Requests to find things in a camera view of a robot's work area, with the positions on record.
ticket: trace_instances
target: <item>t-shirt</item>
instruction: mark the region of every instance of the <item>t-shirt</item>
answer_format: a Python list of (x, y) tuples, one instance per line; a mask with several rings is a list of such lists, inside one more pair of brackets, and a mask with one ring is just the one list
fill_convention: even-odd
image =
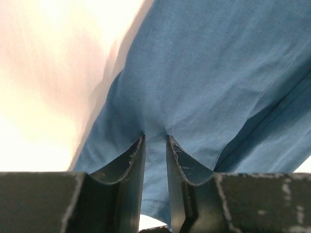
[(155, 0), (76, 162), (146, 135), (141, 213), (170, 223), (166, 135), (218, 172), (293, 172), (311, 154), (311, 1)]

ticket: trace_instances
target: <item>blue cloth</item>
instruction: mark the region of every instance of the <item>blue cloth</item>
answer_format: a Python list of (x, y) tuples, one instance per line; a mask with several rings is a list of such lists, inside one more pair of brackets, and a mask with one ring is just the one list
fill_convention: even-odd
[(311, 1), (155, 0), (74, 170), (146, 134), (142, 214), (170, 223), (165, 136), (206, 167), (293, 172), (311, 155)]

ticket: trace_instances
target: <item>blue garment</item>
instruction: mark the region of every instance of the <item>blue garment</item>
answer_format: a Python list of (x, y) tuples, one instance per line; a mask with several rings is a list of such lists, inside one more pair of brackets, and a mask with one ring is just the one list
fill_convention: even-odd
[(206, 167), (293, 172), (311, 155), (311, 1), (155, 0), (74, 170), (146, 134), (142, 214), (170, 223), (165, 137)]

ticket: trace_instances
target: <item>blue fabric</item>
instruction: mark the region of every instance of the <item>blue fabric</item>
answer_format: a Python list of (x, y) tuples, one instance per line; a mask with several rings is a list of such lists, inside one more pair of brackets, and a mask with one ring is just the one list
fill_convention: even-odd
[(206, 167), (293, 172), (311, 155), (311, 1), (155, 0), (75, 165), (146, 134), (142, 214), (170, 223), (165, 136)]

